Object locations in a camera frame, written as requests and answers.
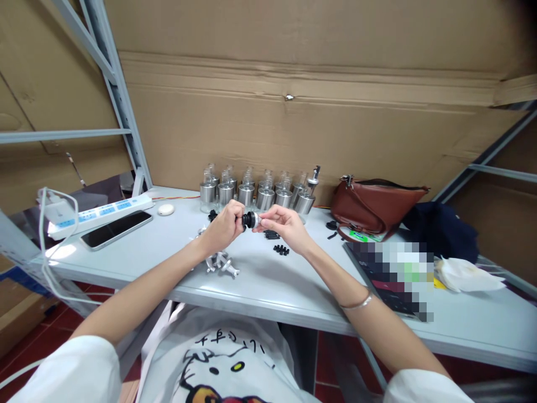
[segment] yellow tag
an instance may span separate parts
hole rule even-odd
[[[435,288],[448,289],[440,280],[435,277]]]

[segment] smartphone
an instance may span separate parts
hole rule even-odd
[[[140,228],[142,225],[147,224],[153,219],[153,216],[145,211],[139,210],[134,213],[130,213],[125,217],[112,221],[105,226],[94,229],[85,235],[82,235],[82,242],[86,244],[91,250],[99,250],[106,245],[117,241],[119,238],[124,237],[129,232]]]

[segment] red floor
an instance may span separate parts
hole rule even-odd
[[[369,391],[381,394],[380,384],[376,380],[373,369],[371,368],[358,339],[344,336],[344,340],[346,351],[356,363]],[[493,365],[468,361],[461,358],[448,357],[447,355],[436,354],[436,357],[442,365],[444,365],[457,385],[527,376],[526,373],[514,371],[512,369],[495,367]],[[378,361],[378,363],[384,377],[389,381],[392,374],[381,362]],[[319,332],[315,396],[323,403],[344,402],[332,366],[332,360],[330,359],[329,347],[324,339],[324,332]]]
[[[113,289],[77,283],[85,292],[114,293]],[[103,301],[105,296],[92,296],[96,301]],[[82,317],[69,309],[64,303],[57,308],[38,327],[33,329],[9,353],[0,358],[0,382],[24,368],[25,366],[47,357],[69,339]],[[15,379],[0,390],[0,403],[7,402],[30,379],[32,369]]]
[[[97,285],[90,286],[84,283],[78,283],[78,285],[85,292],[114,292],[110,288],[99,287]],[[103,301],[106,298],[108,297],[92,296],[92,299],[98,301]],[[61,303],[45,321],[32,330],[8,354],[0,359],[0,382],[21,368],[51,354],[67,341],[81,322],[82,318],[76,312]],[[345,348],[349,355],[353,357],[368,389],[373,393],[381,393],[380,385],[358,340],[347,336],[344,339]],[[444,355],[437,355],[437,357],[450,373],[453,380],[459,385],[525,375],[510,369],[459,358]],[[379,365],[386,379],[389,380],[391,373],[382,364]],[[139,379],[140,369],[141,361],[138,359],[125,381]],[[27,372],[0,390],[0,403],[7,402],[28,381],[34,371],[33,369]],[[336,380],[329,348],[324,338],[324,332],[319,332],[315,396],[323,403],[343,403],[343,395]]]

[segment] power cord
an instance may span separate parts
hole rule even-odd
[[[60,242],[59,244],[54,246],[54,250],[52,251],[52,253],[48,257],[46,255],[45,235],[44,235],[45,206],[46,206],[47,193],[54,193],[56,195],[67,197],[67,198],[71,199],[73,201],[73,203],[74,203],[74,226],[73,226],[73,229],[71,230],[70,234],[62,242]],[[99,301],[93,301],[91,299],[81,299],[81,298],[76,298],[76,297],[69,297],[69,296],[65,296],[65,295],[61,294],[58,291],[58,288],[62,289],[62,285],[59,283],[59,281],[56,280],[56,278],[54,277],[54,274],[53,274],[53,272],[52,272],[52,270],[51,270],[51,268],[49,266],[49,261],[52,259],[54,254],[61,248],[62,245],[64,245],[65,242],[67,242],[69,240],[69,238],[76,232],[76,230],[78,228],[78,202],[77,202],[77,200],[74,197],[72,197],[71,195],[68,195],[66,193],[63,193],[63,192],[60,192],[60,191],[57,191],[57,190],[49,189],[47,187],[44,187],[44,188],[40,189],[37,194],[41,196],[41,206],[40,206],[41,211],[40,211],[40,214],[39,214],[39,245],[40,245],[40,248],[41,248],[41,257],[43,259],[43,264],[41,266],[41,271],[43,272],[43,276],[45,277],[50,289],[52,290],[52,293],[56,297],[58,297],[60,299],[66,299],[68,301],[76,301],[76,302],[84,302],[84,303],[91,303],[91,304],[95,304],[95,305],[101,305],[102,302],[99,302]],[[107,293],[87,293],[87,294],[82,293],[82,294],[84,294],[84,295],[113,296],[113,294],[107,294]]]
[[[61,196],[65,196],[67,198],[70,198],[73,203],[74,203],[74,226],[73,226],[73,229],[71,231],[71,233],[62,241],[60,242],[59,244],[57,244],[54,248],[54,250],[52,251],[52,253],[50,254],[50,256],[47,257],[46,255],[46,248],[45,248],[45,235],[43,233],[43,227],[44,227],[44,223],[45,223],[45,206],[46,206],[46,197],[47,197],[47,192],[50,192],[50,193],[54,193],[54,194],[57,194],[57,195],[61,195]],[[98,302],[98,301],[93,301],[91,299],[81,299],[81,298],[74,298],[74,297],[67,297],[67,296],[64,296],[62,294],[60,294],[58,292],[58,289],[56,288],[56,286],[58,288],[62,288],[62,285],[59,283],[59,281],[57,281],[55,278],[54,278],[54,274],[52,273],[52,270],[50,269],[50,266],[49,266],[49,260],[52,259],[52,256],[54,256],[54,254],[57,252],[58,249],[61,248],[61,246],[67,242],[67,240],[75,233],[75,231],[77,230],[78,228],[78,202],[77,200],[66,194],[66,193],[63,193],[63,192],[60,192],[60,191],[57,191],[57,190],[52,190],[52,189],[48,189],[47,187],[44,187],[42,189],[40,189],[37,193],[38,196],[41,196],[41,206],[40,206],[40,213],[39,213],[39,245],[40,245],[40,248],[41,248],[41,257],[43,259],[43,264],[41,266],[41,271],[43,272],[43,276],[45,277],[50,289],[52,290],[52,293],[57,296],[58,298],[60,299],[67,299],[69,301],[77,301],[77,302],[86,302],[86,303],[92,303],[92,304],[95,304],[95,305],[100,305],[102,304],[102,302]],[[107,293],[86,293],[84,295],[104,295],[104,296],[113,296],[113,294],[107,294]],[[20,375],[23,375],[24,373],[28,372],[29,370],[39,366],[46,358],[43,358],[43,359],[40,359],[39,361],[36,361],[30,365],[27,365],[26,367],[24,367],[23,369],[21,369],[20,371],[17,371],[16,373],[14,373],[12,376],[8,377],[7,379],[5,379],[2,383],[0,383],[0,390],[5,387],[6,385],[9,385],[13,380],[17,379]]]
[[[11,382],[13,382],[15,379],[19,378],[20,375],[28,372],[29,370],[37,367],[38,365],[41,365],[41,363],[45,360],[45,358],[40,359],[39,361],[36,361],[35,363],[31,363],[30,365],[25,366],[23,369],[15,372],[12,376],[5,379],[2,383],[0,383],[0,389],[2,389],[4,386],[9,385]]]

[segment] hand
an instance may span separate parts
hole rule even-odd
[[[199,238],[208,256],[227,248],[243,232],[243,215],[244,205],[231,200],[209,224]]]
[[[280,205],[273,205],[266,213],[259,214],[261,224],[252,232],[263,232],[266,229],[276,231],[285,242],[299,255],[304,254],[315,245],[298,213]]]

